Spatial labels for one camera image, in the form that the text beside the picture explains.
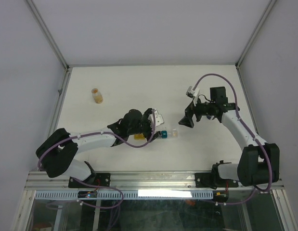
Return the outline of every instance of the white tabletop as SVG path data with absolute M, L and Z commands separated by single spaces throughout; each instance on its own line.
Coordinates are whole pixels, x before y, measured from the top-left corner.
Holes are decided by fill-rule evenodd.
M 191 102 L 185 93 L 204 74 L 217 73 L 234 85 L 242 118 L 252 126 L 251 116 L 234 65 L 192 66 L 110 66 L 74 67 L 65 96 L 58 128 L 68 132 L 85 132 L 105 128 L 122 118 L 130 109 L 142 113 L 156 108 L 164 118 L 162 128 L 176 128 L 177 139 L 158 139 L 144 148 L 125 144 L 99 148 L 78 154 L 75 158 L 89 161 L 99 171 L 179 171 L 210 170 L 220 161 L 238 163 L 242 151 L 231 133 L 218 120 L 205 116 L 194 128 L 178 125 Z M 207 97 L 210 87 L 225 86 L 230 103 L 233 93 L 218 77 L 206 77 L 199 84 Z M 96 104 L 91 90 L 98 88 L 104 101 Z

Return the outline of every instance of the white table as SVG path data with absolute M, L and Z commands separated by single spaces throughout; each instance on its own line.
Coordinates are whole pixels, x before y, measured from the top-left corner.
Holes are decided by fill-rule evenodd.
M 220 161 L 238 162 L 242 151 L 231 133 L 218 122 L 204 116 L 194 128 L 178 125 L 184 110 L 191 102 L 185 93 L 204 74 L 217 73 L 234 85 L 241 115 L 252 126 L 251 116 L 234 65 L 192 66 L 110 66 L 74 67 L 65 96 L 58 128 L 68 132 L 97 130 L 122 118 L 130 109 L 142 113 L 156 108 L 163 115 L 161 128 L 176 128 L 177 139 L 158 139 L 144 148 L 127 145 L 100 148 L 77 155 L 89 161 L 98 171 L 187 171 L 210 170 Z M 225 86 L 229 102 L 234 102 L 227 83 L 218 77 L 207 77 L 200 82 L 207 97 L 210 87 Z M 104 101 L 96 104 L 91 90 L 98 88 Z

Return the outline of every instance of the glass panel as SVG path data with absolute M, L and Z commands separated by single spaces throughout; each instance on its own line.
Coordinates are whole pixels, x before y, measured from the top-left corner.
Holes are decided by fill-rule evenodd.
M 249 194 L 249 191 L 229 191 L 231 200 L 228 202 L 245 199 Z M 86 202 L 101 206 L 117 203 L 115 200 Z M 283 230 L 272 195 L 259 193 L 243 205 L 215 206 L 201 200 L 183 199 L 124 200 L 120 207 L 101 210 L 80 206 L 75 201 L 36 200 L 32 214 L 27 229 L 32 231 L 92 231 L 93 228 L 99 231 Z

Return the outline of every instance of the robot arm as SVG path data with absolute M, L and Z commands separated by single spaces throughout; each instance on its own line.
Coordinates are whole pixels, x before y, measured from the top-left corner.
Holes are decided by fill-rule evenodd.
M 199 89 L 193 90 L 190 87 L 187 96 L 193 101 L 185 109 L 185 116 L 180 120 L 180 125 L 193 128 L 193 116 L 199 122 L 202 116 L 213 116 L 218 119 L 234 136 L 242 150 L 242 156 L 238 164 L 233 163 L 216 163 L 212 167 L 209 185 L 219 187 L 227 179 L 238 180 L 244 186 L 257 185 L 269 182 L 269 170 L 265 161 L 259 162 L 259 157 L 264 159 L 259 141 L 268 154 L 272 167 L 272 182 L 279 179 L 279 148 L 276 144 L 268 144 L 254 130 L 251 132 L 255 135 L 253 138 L 250 132 L 240 122 L 241 118 L 237 117 L 234 103 L 228 103 L 225 87 L 210 89 L 211 101 L 201 103 L 199 99 Z
M 51 151 L 42 157 L 42 167 L 50 178 L 66 175 L 77 178 L 83 182 L 91 183 L 95 178 L 95 172 L 88 162 L 80 162 L 74 159 L 75 155 L 100 147 L 114 147 L 127 141 L 130 135 L 142 133 L 148 141 L 153 141 L 158 134 L 152 135 L 153 116 L 159 118 L 155 127 L 163 123 L 162 116 L 152 108 L 142 115 L 136 109 L 130 110 L 122 119 L 108 125 L 101 130 L 68 133 L 64 128 L 56 130 L 36 151 L 40 159 L 51 147 Z

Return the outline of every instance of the white panel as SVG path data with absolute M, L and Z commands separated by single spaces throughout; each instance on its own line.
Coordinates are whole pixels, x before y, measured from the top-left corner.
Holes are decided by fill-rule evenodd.
M 298 0 L 280 0 L 242 66 L 260 134 L 280 147 L 280 172 L 298 222 Z
M 234 64 L 269 0 L 34 0 L 68 64 Z
M 191 102 L 185 93 L 190 85 L 206 73 L 227 77 L 237 90 L 241 115 L 252 124 L 247 103 L 234 65 L 225 66 L 125 66 L 73 68 L 67 89 L 59 128 L 68 132 L 85 132 L 104 128 L 122 118 L 130 109 L 144 112 L 156 108 L 165 123 L 161 128 L 177 128 L 179 137 L 156 140 L 144 148 L 119 145 L 90 150 L 76 156 L 87 160 L 96 170 L 105 171 L 179 171 L 210 170 L 220 161 L 239 161 L 240 146 L 231 133 L 217 120 L 205 116 L 194 128 L 179 126 L 184 110 Z M 233 94 L 227 83 L 218 77 L 200 82 L 203 94 L 209 97 L 210 87 L 226 86 L 229 101 Z M 91 89 L 98 88 L 104 98 L 96 104 Z M 133 144 L 143 144 L 129 138 Z
M 0 230 L 10 230 L 63 69 L 23 0 L 0 0 Z

